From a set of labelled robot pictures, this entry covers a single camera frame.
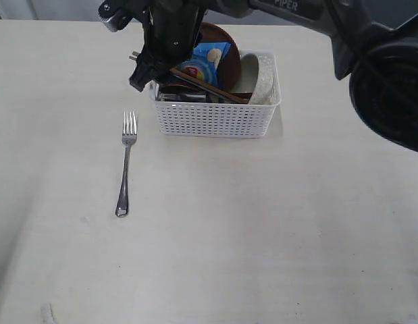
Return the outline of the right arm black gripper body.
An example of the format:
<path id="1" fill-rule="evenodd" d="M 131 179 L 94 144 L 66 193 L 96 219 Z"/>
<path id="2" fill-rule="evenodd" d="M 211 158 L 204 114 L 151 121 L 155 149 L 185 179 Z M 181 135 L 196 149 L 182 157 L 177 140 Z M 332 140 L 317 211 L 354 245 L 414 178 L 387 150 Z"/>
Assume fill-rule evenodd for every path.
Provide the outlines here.
<path id="1" fill-rule="evenodd" d="M 198 1 L 141 1 L 145 45 L 140 68 L 164 73 L 188 60 L 207 9 Z"/>

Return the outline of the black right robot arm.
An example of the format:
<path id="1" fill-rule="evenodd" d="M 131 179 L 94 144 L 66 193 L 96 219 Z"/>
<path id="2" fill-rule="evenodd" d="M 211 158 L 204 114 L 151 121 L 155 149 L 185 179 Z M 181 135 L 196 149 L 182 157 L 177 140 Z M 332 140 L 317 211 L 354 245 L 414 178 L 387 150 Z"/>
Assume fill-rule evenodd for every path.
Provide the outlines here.
<path id="1" fill-rule="evenodd" d="M 337 79 L 375 133 L 418 152 L 418 1 L 139 1 L 145 43 L 130 84 L 137 90 L 184 61 L 202 15 L 263 11 L 330 38 Z"/>

